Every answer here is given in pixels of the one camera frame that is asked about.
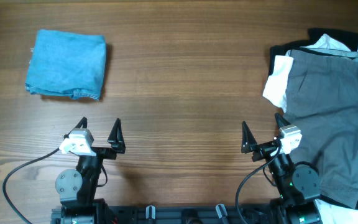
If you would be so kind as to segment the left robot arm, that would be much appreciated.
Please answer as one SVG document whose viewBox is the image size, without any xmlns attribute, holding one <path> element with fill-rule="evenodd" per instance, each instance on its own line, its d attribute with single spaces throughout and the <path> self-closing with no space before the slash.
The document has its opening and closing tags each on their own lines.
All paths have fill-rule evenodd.
<svg viewBox="0 0 358 224">
<path fill-rule="evenodd" d="M 64 154 L 78 156 L 75 169 L 59 174 L 55 188 L 62 205 L 61 215 L 52 218 L 52 223 L 117 223 L 118 218 L 104 199 L 95 199 L 96 189 L 102 187 L 99 176 L 105 173 L 105 160 L 115 160 L 125 153 L 126 145 L 122 135 L 121 120 L 118 118 L 107 142 L 109 147 L 93 146 L 94 138 L 87 128 L 87 118 L 63 137 L 59 150 Z"/>
</svg>

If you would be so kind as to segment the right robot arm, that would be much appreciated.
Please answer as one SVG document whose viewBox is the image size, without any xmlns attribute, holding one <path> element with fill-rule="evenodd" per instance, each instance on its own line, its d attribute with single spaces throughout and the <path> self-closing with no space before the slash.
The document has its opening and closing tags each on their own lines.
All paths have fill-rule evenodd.
<svg viewBox="0 0 358 224">
<path fill-rule="evenodd" d="M 242 122 L 241 153 L 252 153 L 252 160 L 265 161 L 263 165 L 248 174 L 237 188 L 235 203 L 241 222 L 246 222 L 245 213 L 239 206 L 239 194 L 244 184 L 259 171 L 268 167 L 272 178 L 268 181 L 276 186 L 280 197 L 268 205 L 270 223 L 321 223 L 321 215 L 315 204 L 319 199 L 320 184 L 318 169 L 311 163 L 294 163 L 290 153 L 300 145 L 301 130 L 275 113 L 279 134 L 272 141 L 257 143 L 245 121 Z"/>
</svg>

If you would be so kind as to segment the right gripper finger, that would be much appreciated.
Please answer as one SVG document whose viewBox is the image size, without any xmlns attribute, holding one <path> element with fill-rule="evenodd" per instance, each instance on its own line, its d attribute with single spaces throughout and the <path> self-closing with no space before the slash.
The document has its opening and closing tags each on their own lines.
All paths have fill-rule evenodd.
<svg viewBox="0 0 358 224">
<path fill-rule="evenodd" d="M 274 117 L 275 117 L 276 124 L 277 124 L 278 128 L 282 128 L 284 126 L 291 125 L 291 123 L 289 121 L 287 121 L 280 113 L 275 113 Z"/>
<path fill-rule="evenodd" d="M 245 121 L 242 122 L 242 146 L 241 153 L 247 154 L 257 149 L 257 141 L 255 140 L 251 130 Z"/>
</svg>

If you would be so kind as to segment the grey shorts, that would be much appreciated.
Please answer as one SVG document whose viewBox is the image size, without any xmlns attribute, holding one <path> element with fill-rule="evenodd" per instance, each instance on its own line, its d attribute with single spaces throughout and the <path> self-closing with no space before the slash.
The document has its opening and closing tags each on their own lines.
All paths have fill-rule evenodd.
<svg viewBox="0 0 358 224">
<path fill-rule="evenodd" d="M 292 50 L 285 119 L 303 135 L 291 153 L 319 171 L 322 197 L 358 209 L 358 61 Z"/>
</svg>

